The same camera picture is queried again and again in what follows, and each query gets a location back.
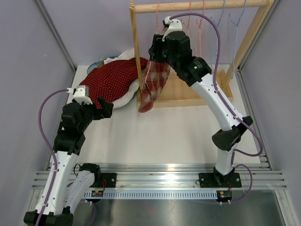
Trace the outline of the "white ruffled skirt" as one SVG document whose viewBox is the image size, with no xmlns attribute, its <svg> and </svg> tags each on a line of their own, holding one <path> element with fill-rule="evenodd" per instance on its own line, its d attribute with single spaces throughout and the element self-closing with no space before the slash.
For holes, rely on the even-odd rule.
<svg viewBox="0 0 301 226">
<path fill-rule="evenodd" d="M 131 58 L 135 59 L 135 50 L 134 48 L 126 50 L 123 53 L 121 53 L 118 57 L 120 57 L 121 60 L 129 60 Z M 139 80 L 137 79 L 130 84 L 129 89 L 122 97 L 112 102 L 114 104 L 113 108 L 116 109 L 125 106 L 133 98 L 138 88 L 139 88 Z"/>
</svg>

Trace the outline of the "red polka dot skirt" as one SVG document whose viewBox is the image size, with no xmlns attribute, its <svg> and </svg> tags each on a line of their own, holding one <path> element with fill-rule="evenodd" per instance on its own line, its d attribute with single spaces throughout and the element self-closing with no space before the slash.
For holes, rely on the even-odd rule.
<svg viewBox="0 0 301 226">
<path fill-rule="evenodd" d="M 132 82 L 138 79 L 136 59 L 117 60 L 101 68 L 95 68 L 80 83 L 89 87 L 89 97 L 100 108 L 97 97 L 103 97 L 107 102 L 122 97 Z"/>
</svg>

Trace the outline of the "white shirt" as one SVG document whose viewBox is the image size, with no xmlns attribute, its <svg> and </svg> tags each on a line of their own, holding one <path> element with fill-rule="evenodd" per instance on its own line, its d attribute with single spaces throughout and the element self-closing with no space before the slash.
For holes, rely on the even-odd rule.
<svg viewBox="0 0 301 226">
<path fill-rule="evenodd" d="M 102 66 L 104 66 L 105 64 L 108 64 L 110 62 L 116 61 L 116 60 L 121 60 L 120 57 L 115 56 L 115 57 L 108 57 L 108 58 L 102 58 L 101 62 L 98 65 L 98 68 L 101 68 Z"/>
</svg>

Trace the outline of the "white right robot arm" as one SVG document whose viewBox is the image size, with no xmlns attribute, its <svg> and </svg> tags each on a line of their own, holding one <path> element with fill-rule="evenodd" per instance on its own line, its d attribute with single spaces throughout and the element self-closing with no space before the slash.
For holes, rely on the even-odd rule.
<svg viewBox="0 0 301 226">
<path fill-rule="evenodd" d="M 226 100 L 206 61 L 193 56 L 190 39 L 183 31 L 171 32 L 167 36 L 155 34 L 149 55 L 151 61 L 169 64 L 177 76 L 205 100 L 220 125 L 220 130 L 212 136 L 218 150 L 217 163 L 212 173 L 199 174 L 200 187 L 241 188 L 240 175 L 231 162 L 232 155 L 253 119 L 238 111 L 232 114 L 234 106 Z"/>
</svg>

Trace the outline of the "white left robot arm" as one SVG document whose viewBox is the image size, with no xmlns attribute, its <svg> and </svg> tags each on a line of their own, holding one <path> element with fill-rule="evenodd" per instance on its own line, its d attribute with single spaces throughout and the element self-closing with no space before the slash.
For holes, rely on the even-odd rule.
<svg viewBox="0 0 301 226">
<path fill-rule="evenodd" d="M 59 130 L 51 150 L 53 165 L 41 198 L 33 211 L 24 216 L 28 226 L 71 226 L 74 211 L 89 187 L 103 186 L 99 165 L 84 163 L 72 184 L 69 176 L 85 142 L 84 132 L 92 121 L 110 118 L 113 104 L 98 97 L 95 103 L 82 104 L 75 100 L 63 107 Z"/>
</svg>

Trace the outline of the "blue wire hanger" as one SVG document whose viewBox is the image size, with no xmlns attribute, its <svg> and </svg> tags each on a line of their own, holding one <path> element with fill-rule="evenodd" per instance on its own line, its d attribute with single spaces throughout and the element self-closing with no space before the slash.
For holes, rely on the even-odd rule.
<svg viewBox="0 0 301 226">
<path fill-rule="evenodd" d="M 221 23 L 221 20 L 222 20 L 223 14 L 224 14 L 224 10 L 225 10 L 225 4 L 226 4 L 226 1 L 223 0 L 222 12 L 221 12 L 220 17 L 217 22 L 214 21 L 212 16 L 210 17 L 211 21 L 217 26 L 217 28 L 220 27 L 220 23 Z M 213 32 L 214 32 L 214 29 L 209 28 L 209 59 L 210 59 L 210 66 L 211 66 L 212 70 L 214 69 L 214 66 L 215 66 L 215 60 L 213 59 L 214 44 L 216 44 L 216 47 L 215 47 L 216 52 L 217 52 L 217 47 L 218 47 L 216 36 L 211 37 Z"/>
<path fill-rule="evenodd" d="M 228 14 L 228 20 L 227 20 L 227 51 L 228 51 L 228 59 L 229 59 L 229 69 L 230 69 L 230 79 L 232 80 L 235 74 L 235 65 L 234 65 L 234 60 L 236 57 L 236 52 L 237 52 L 237 45 L 238 45 L 238 30 L 239 30 L 239 25 L 240 25 L 240 21 L 244 15 L 245 12 L 245 8 L 247 5 L 247 1 L 244 1 L 244 7 L 241 11 L 241 14 L 238 18 L 238 20 L 235 22 L 232 20 L 231 18 L 231 14 Z M 235 28 L 235 34 L 234 34 L 234 53 L 232 54 L 232 47 L 230 46 L 230 39 L 232 37 L 232 33 L 230 32 L 230 26 L 234 26 Z"/>
</svg>

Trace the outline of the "pink wire hanger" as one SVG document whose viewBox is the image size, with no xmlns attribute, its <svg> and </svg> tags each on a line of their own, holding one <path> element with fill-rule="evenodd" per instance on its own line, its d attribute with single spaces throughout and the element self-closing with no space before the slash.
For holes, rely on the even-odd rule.
<svg viewBox="0 0 301 226">
<path fill-rule="evenodd" d="M 202 15 L 204 15 L 205 13 L 205 9 L 206 9 L 206 1 L 203 0 L 203 9 L 202 9 Z M 199 56 L 202 56 L 202 22 L 203 22 L 203 17 L 201 17 L 201 19 L 199 21 L 197 21 L 197 25 L 198 25 L 198 50 L 199 50 Z"/>
<path fill-rule="evenodd" d="M 193 42 L 191 45 L 194 48 L 195 56 L 197 53 L 197 30 L 198 30 L 198 19 L 192 19 L 191 16 L 188 17 L 187 31 L 190 40 Z"/>
<path fill-rule="evenodd" d="M 157 3 L 157 7 L 156 7 L 156 34 L 161 34 L 160 28 L 159 28 L 159 24 L 158 24 L 158 11 L 159 11 L 159 7 L 160 7 L 160 2 Z M 154 61 L 150 60 L 150 64 L 149 64 L 149 68 L 147 70 L 147 73 L 145 75 L 145 82 L 147 81 L 147 78 L 150 74 L 150 70 L 151 70 L 151 65 Z"/>
</svg>

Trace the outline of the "red plaid skirt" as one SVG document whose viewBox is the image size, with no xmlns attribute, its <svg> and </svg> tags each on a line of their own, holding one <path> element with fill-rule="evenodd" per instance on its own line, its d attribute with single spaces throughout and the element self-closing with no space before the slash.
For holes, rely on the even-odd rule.
<svg viewBox="0 0 301 226">
<path fill-rule="evenodd" d="M 160 97 L 168 80 L 170 69 L 168 63 L 148 61 L 143 77 L 143 89 L 138 112 L 145 113 L 153 108 L 154 102 Z"/>
</svg>

